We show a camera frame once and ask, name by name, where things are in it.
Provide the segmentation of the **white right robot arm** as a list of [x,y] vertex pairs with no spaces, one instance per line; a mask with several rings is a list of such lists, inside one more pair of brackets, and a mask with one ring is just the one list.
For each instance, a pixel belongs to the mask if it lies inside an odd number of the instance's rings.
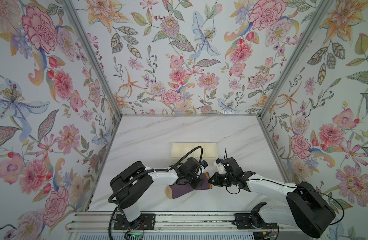
[[252,171],[243,171],[234,158],[214,162],[217,172],[209,179],[215,187],[236,186],[239,190],[257,193],[280,201],[281,206],[257,204],[248,215],[237,214],[239,229],[283,224],[298,227],[306,235],[318,239],[336,218],[335,211],[321,194],[307,182],[281,183],[260,176]]

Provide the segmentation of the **purple sock with beige toe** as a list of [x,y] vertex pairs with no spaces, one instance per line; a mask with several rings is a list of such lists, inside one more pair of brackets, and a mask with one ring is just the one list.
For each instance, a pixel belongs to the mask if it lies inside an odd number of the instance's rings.
[[177,199],[195,190],[201,191],[212,189],[212,185],[209,183],[210,176],[208,172],[201,174],[201,179],[201,184],[195,189],[189,184],[172,185],[165,188],[165,194],[169,199]]

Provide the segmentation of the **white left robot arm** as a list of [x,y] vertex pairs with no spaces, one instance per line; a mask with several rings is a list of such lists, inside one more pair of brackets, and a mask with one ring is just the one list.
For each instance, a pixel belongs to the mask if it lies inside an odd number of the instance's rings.
[[166,186],[169,199],[177,199],[194,190],[209,190],[209,173],[205,172],[208,163],[204,160],[188,158],[185,163],[179,160],[169,168],[147,168],[140,161],[135,162],[110,182],[113,194],[108,202],[115,204],[117,210],[130,224],[139,222],[141,211],[138,200],[152,185]]

